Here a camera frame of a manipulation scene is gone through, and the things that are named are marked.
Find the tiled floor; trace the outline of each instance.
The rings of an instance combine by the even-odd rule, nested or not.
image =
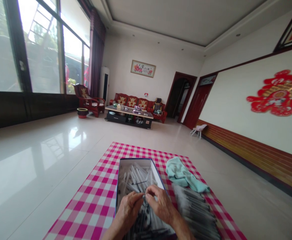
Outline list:
[[[0,240],[42,239],[113,141],[188,156],[248,239],[292,239],[292,198],[190,129],[69,113],[0,129]]]

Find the tablecloth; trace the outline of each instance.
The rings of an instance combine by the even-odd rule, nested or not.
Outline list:
[[[152,158],[176,206],[172,183],[166,175],[166,162],[179,157],[189,171],[205,183],[188,157],[113,142],[72,200],[44,237],[45,240],[100,239],[111,225],[115,213],[116,187],[121,158]],[[213,191],[203,194],[218,219],[223,239],[246,239]]]

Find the green cloth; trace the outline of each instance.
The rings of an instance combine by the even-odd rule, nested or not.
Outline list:
[[[169,180],[173,183],[182,186],[188,187],[196,192],[209,192],[209,187],[197,180],[191,172],[182,164],[179,157],[174,157],[167,161],[166,163],[166,173]]]

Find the bundle of pens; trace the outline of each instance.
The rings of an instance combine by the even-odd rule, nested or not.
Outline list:
[[[196,239],[219,240],[221,236],[216,227],[216,218],[210,206],[197,192],[173,184],[178,211],[186,220]]]
[[[150,167],[141,167],[137,163],[120,166],[117,207],[125,195],[132,191],[146,192],[147,187],[152,184],[157,185],[157,182]],[[144,198],[137,220],[123,239],[166,239],[174,233],[168,224],[156,216]]]

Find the flower pot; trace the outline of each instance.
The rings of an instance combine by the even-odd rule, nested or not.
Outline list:
[[[86,118],[89,112],[86,108],[77,108],[77,113],[79,118]]]

